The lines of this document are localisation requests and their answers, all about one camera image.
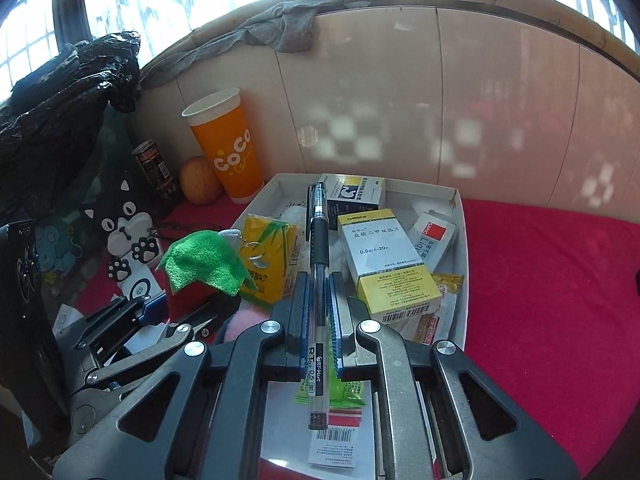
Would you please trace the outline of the orange fruit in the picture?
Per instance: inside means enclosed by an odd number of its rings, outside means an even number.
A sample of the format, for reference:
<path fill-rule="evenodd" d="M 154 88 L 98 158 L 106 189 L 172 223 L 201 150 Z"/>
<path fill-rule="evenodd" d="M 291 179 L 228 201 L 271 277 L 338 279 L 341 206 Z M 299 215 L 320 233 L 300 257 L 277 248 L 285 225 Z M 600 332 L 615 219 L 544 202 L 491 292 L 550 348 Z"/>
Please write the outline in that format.
<path fill-rule="evenodd" d="M 196 206 L 209 205 L 224 194 L 213 166 L 204 156 L 186 160 L 180 168 L 179 181 L 186 199 Z"/>

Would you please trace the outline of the cat print bag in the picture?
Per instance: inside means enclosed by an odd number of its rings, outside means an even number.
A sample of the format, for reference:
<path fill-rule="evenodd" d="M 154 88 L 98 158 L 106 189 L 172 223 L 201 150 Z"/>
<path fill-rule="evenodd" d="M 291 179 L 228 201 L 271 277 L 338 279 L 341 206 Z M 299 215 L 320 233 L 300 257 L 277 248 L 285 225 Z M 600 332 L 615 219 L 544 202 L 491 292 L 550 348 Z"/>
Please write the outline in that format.
<path fill-rule="evenodd" d="M 36 226 L 38 270 L 52 283 L 94 257 L 120 286 L 154 266 L 162 254 L 154 236 L 155 195 L 132 156 L 125 116 L 108 108 L 80 174 Z"/>

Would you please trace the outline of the grey liquid sealant box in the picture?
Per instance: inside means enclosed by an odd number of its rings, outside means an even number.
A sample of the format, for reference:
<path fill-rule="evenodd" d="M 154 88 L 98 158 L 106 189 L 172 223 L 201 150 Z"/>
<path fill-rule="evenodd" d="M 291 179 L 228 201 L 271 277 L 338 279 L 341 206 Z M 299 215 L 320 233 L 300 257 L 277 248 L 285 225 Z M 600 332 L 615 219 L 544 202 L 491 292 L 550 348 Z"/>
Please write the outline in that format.
<path fill-rule="evenodd" d="M 444 260 L 456 235 L 454 222 L 435 211 L 420 214 L 408 231 L 409 240 L 430 272 Z"/>

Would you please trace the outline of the yellow bamboo tissue pack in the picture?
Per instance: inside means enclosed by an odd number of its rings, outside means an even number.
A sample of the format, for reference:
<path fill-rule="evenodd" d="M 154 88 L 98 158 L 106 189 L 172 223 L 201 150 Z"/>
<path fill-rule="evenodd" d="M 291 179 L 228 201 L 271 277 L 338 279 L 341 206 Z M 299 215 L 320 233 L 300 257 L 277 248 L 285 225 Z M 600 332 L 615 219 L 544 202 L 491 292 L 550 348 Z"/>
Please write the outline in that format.
<path fill-rule="evenodd" d="M 297 268 L 299 229 L 290 222 L 248 214 L 242 229 L 240 258 L 254 282 L 241 295 L 271 309 L 292 292 Z"/>

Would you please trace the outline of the red cloth table mat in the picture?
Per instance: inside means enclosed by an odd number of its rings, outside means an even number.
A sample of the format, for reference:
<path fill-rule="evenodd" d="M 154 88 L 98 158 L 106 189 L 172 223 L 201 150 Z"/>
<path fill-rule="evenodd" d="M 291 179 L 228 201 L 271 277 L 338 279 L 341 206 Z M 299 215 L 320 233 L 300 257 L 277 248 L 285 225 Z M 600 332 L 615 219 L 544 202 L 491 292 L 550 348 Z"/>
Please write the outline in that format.
<path fill-rule="evenodd" d="M 468 356 L 585 479 L 639 474 L 639 228 L 465 200 Z"/>

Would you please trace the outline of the green wet wipe packet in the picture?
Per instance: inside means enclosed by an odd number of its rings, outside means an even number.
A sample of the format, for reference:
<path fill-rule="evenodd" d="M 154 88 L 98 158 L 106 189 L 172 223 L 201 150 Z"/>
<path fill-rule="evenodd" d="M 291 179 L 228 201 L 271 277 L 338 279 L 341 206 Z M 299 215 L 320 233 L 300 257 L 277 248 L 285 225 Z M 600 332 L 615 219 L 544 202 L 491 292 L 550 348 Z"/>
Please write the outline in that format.
<path fill-rule="evenodd" d="M 330 387 L 330 408 L 361 408 L 364 405 L 362 387 L 363 382 L 341 382 L 337 378 L 331 378 Z M 298 404 L 306 404 L 307 382 L 303 380 L 295 393 L 294 400 Z"/>

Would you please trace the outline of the red chili plush keychain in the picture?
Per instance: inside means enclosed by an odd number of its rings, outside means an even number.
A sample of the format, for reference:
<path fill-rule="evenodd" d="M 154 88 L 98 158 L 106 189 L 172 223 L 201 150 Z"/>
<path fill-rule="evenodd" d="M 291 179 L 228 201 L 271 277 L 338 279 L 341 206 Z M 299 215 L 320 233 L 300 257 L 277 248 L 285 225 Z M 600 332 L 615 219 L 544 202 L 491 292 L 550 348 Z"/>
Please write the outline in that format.
<path fill-rule="evenodd" d="M 210 298 L 240 294 L 252 309 L 270 312 L 270 304 L 253 299 L 254 278 L 242 261 L 239 230 L 195 231 L 171 243 L 160 259 L 168 284 L 168 318 L 179 322 Z"/>

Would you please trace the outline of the white yellow medicine box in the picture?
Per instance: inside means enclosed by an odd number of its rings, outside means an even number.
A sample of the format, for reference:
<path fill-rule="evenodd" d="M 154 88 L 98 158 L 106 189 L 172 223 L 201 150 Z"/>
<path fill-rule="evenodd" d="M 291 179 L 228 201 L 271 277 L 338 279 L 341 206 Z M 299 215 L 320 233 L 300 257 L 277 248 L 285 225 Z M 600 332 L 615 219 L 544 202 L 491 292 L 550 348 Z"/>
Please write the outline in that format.
<path fill-rule="evenodd" d="M 341 214 L 337 232 L 370 318 L 393 324 L 437 311 L 442 293 L 393 211 Z"/>

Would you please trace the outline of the pink plush pig toy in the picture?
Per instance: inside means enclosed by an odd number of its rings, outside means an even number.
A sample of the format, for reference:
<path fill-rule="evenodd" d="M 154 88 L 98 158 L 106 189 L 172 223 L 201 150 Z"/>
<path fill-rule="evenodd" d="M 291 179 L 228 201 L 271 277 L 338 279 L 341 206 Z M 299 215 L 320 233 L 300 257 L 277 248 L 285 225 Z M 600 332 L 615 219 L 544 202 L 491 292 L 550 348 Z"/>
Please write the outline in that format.
<path fill-rule="evenodd" d="M 230 318 L 226 330 L 224 331 L 222 341 L 234 341 L 244 332 L 244 330 L 247 330 L 252 326 L 262 324 L 262 322 L 267 321 L 268 318 L 270 318 L 270 315 L 260 309 L 249 308 L 239 310 Z"/>

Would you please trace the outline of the white plush dog toy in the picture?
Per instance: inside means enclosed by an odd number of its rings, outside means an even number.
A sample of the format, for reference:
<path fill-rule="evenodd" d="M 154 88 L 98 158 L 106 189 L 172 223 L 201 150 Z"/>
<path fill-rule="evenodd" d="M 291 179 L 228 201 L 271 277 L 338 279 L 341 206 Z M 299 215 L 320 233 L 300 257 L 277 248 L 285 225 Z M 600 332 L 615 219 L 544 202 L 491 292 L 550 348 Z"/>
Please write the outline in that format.
<path fill-rule="evenodd" d="M 290 205 L 280 214 L 280 220 L 292 224 L 296 229 L 296 242 L 293 250 L 293 268 L 295 272 L 310 269 L 310 241 L 306 240 L 306 207 Z M 348 274 L 348 265 L 344 255 L 343 245 L 337 232 L 329 232 L 329 272 Z"/>

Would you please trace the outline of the black pen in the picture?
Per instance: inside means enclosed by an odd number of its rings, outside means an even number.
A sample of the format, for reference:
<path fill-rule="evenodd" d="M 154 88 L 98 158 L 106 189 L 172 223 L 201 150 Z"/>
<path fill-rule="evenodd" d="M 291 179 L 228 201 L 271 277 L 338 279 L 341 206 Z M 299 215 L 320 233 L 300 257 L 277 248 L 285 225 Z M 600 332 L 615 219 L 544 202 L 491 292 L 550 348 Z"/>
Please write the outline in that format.
<path fill-rule="evenodd" d="M 310 430 L 328 428 L 328 331 L 326 330 L 326 271 L 329 266 L 329 225 L 326 188 L 316 182 L 308 188 L 307 240 L 309 242 L 309 277 L 311 279 L 311 316 L 308 356 L 312 359 L 307 378 Z"/>

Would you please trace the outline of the dark drink can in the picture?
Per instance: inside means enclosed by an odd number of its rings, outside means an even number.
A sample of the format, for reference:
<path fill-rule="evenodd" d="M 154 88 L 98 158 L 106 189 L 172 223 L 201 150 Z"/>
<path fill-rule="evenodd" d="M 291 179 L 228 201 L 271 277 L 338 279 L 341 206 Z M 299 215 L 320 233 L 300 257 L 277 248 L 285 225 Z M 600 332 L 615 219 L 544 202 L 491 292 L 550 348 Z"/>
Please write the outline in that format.
<path fill-rule="evenodd" d="M 169 209 L 178 206 L 182 201 L 181 188 L 160 154 L 156 141 L 143 141 L 131 155 L 162 205 Z"/>

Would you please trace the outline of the small white red box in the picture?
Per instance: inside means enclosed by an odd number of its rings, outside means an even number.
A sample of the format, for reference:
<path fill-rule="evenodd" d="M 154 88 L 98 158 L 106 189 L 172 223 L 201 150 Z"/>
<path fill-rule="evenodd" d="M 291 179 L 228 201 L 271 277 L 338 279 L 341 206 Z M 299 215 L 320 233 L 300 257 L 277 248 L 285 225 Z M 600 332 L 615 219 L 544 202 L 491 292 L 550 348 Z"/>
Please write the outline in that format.
<path fill-rule="evenodd" d="M 361 408 L 331 408 L 326 429 L 312 430 L 308 462 L 320 467 L 355 468 L 361 419 Z"/>

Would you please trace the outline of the blue white medicine box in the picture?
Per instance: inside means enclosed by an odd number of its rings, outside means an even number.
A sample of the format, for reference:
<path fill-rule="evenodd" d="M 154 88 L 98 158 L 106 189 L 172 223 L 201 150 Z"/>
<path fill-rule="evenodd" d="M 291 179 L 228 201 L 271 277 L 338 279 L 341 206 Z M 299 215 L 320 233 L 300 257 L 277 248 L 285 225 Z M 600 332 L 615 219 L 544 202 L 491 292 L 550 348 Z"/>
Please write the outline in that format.
<path fill-rule="evenodd" d="M 326 200 L 332 218 L 385 207 L 384 178 L 322 174 L 320 181 L 326 187 Z"/>

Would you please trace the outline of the black plastic bag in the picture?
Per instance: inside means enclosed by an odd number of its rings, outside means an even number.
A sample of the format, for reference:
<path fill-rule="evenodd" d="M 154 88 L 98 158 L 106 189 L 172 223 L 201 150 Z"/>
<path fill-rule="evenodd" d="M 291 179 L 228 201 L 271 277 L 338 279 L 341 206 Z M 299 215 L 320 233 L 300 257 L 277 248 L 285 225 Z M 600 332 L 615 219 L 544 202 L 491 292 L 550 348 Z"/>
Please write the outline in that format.
<path fill-rule="evenodd" d="M 141 37 L 134 30 L 66 44 L 1 103 L 1 222 L 37 218 L 93 152 L 104 110 L 134 111 Z"/>

